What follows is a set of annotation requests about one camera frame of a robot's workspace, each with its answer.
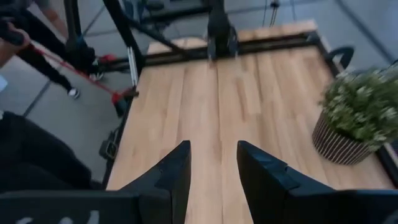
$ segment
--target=striped plant pot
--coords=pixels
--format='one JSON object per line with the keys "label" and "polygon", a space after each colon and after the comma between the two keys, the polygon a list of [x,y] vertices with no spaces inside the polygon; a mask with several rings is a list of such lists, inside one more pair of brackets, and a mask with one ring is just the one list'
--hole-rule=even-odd
{"label": "striped plant pot", "polygon": [[367,145],[342,136],[330,128],[323,113],[312,133],[312,142],[319,154],[337,164],[355,165],[372,153]]}

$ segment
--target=person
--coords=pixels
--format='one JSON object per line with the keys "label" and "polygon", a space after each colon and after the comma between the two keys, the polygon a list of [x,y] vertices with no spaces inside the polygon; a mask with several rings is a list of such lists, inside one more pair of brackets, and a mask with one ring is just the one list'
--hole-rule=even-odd
{"label": "person", "polygon": [[0,110],[0,149],[0,193],[102,189],[64,142],[23,116]]}
{"label": "person", "polygon": [[[60,56],[64,61],[68,62],[75,69],[86,73],[89,77],[97,81],[102,78],[103,74],[98,71],[98,59],[95,56],[92,48],[86,48],[89,51],[86,57],[82,60],[74,60],[73,56],[68,54],[65,45],[56,37],[56,35],[37,17],[35,17],[27,8],[32,4],[36,3],[43,15],[53,24],[53,26],[61,33],[65,38],[68,37],[68,31],[59,18],[57,12],[51,8],[49,0],[14,0],[13,5],[19,11],[22,18],[24,18],[24,25],[22,23],[16,23],[17,29],[24,30],[31,40],[34,40],[51,52]],[[24,47],[16,55],[29,65],[34,67],[40,73],[48,77],[52,82],[59,84],[66,89],[69,96],[77,99],[80,92],[77,88],[73,87],[69,80],[61,75],[55,68],[53,68],[32,44]]]}

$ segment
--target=light wood planks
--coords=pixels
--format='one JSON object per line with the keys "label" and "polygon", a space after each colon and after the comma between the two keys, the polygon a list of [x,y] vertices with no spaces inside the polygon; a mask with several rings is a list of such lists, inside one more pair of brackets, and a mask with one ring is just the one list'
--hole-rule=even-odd
{"label": "light wood planks", "polygon": [[[315,28],[306,22],[239,36]],[[152,52],[164,50],[153,46]],[[145,68],[108,189],[130,183],[184,139],[192,144],[186,223],[252,223],[236,163],[236,143],[242,139],[336,189],[392,188],[375,156],[356,166],[339,166],[314,150],[311,134],[321,112],[317,102],[330,82],[314,47],[245,55],[212,66],[196,61]]]}

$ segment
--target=gray tile floor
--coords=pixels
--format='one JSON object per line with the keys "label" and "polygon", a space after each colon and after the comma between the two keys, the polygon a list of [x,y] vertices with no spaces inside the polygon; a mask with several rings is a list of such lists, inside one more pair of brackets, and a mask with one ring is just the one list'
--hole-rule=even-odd
{"label": "gray tile floor", "polygon": [[[266,5],[270,1],[225,0],[225,6],[237,29],[254,29],[269,25],[271,11],[266,10]],[[53,3],[61,18],[65,18],[61,1]],[[126,56],[126,48],[103,3],[99,0],[84,0],[79,1],[79,7],[82,28],[87,29],[94,22],[88,29],[86,41],[96,49],[96,53]],[[394,23],[398,19],[397,10],[396,0],[281,0],[275,24],[315,19],[320,33],[332,48],[342,45],[356,47],[352,66],[384,66],[391,57],[398,57],[398,29]],[[36,7],[32,7],[32,11],[43,19]],[[352,12],[357,21],[348,12]],[[358,21],[366,30],[358,26]],[[202,36],[206,23],[207,17],[204,16],[177,21],[165,30],[164,35],[168,38]],[[150,38],[136,33],[135,36],[141,49],[145,50]],[[107,93],[73,72],[58,68],[81,89],[79,100],[73,101],[60,87],[49,84],[33,68],[14,58],[0,70],[0,74],[9,82],[8,87],[0,93],[0,109],[24,114],[29,108],[27,117],[64,140],[93,171],[93,177],[101,180],[105,160],[98,155],[98,149],[120,120]],[[104,84],[122,90],[129,85],[129,76],[110,73]],[[36,98],[37,103],[31,106]]]}

